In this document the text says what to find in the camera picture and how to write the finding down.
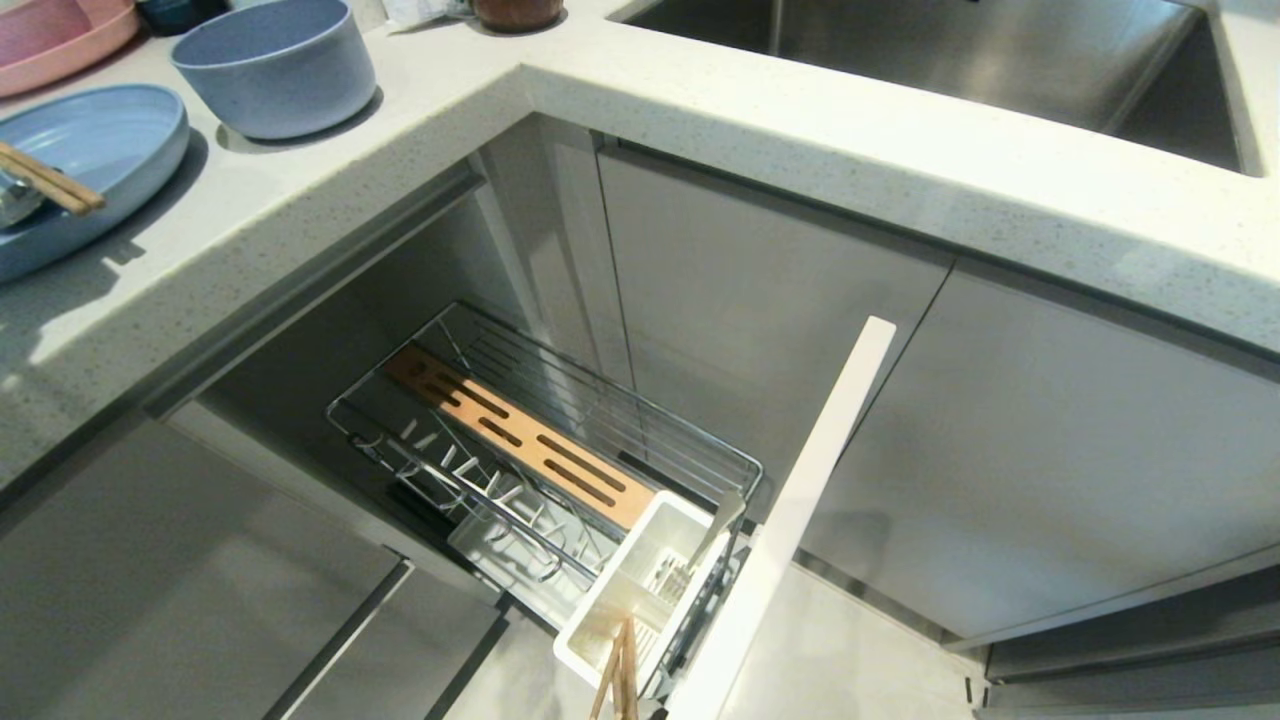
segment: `dish rack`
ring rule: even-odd
[[[509,438],[504,442],[502,428],[484,425],[485,419],[468,424],[461,418],[465,407],[408,382],[424,368],[453,397],[498,413],[489,401],[504,402],[516,419],[540,423],[556,442],[538,438],[566,457],[581,461],[580,450],[588,451],[591,462],[604,462],[591,471],[605,482],[622,473],[636,484],[632,497],[667,489],[714,514],[726,493],[749,502],[763,474],[755,459],[511,323],[463,301],[435,315],[334,398],[325,416],[355,450],[456,523],[448,542],[477,571],[557,630],[626,538],[628,516],[591,491],[549,482],[541,465],[554,468],[554,461],[535,466]],[[712,570],[662,648],[646,697],[664,694],[732,584],[745,552],[735,542],[741,523],[731,525],[714,562],[708,560]]]

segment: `sink basin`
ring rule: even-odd
[[[1208,17],[1167,0],[663,0],[627,23],[1243,172]]]

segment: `gray floor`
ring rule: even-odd
[[[977,659],[945,652],[792,565],[722,717],[969,720],[982,691]],[[547,633],[513,618],[447,720],[582,720],[593,694],[554,660]]]

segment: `speckled countertop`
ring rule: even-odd
[[[383,90],[361,124],[260,149],[152,40],[90,86],[155,82],[198,133],[164,213],[0,287],[0,487],[250,299],[532,111],[627,137],[1280,351],[1280,0],[1221,0],[1265,177],[995,108],[609,22],[366,33]]]

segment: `wooden chopsticks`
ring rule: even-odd
[[[591,703],[589,720],[600,717],[604,707],[604,693],[613,685],[613,711],[617,720],[640,720],[639,689],[636,688],[636,630],[635,620],[626,616],[618,634],[613,638],[613,650],[600,673],[600,685],[595,688],[595,701]]]
[[[97,192],[6,142],[0,142],[0,170],[29,182],[41,195],[73,215],[88,215],[106,206],[106,199]]]

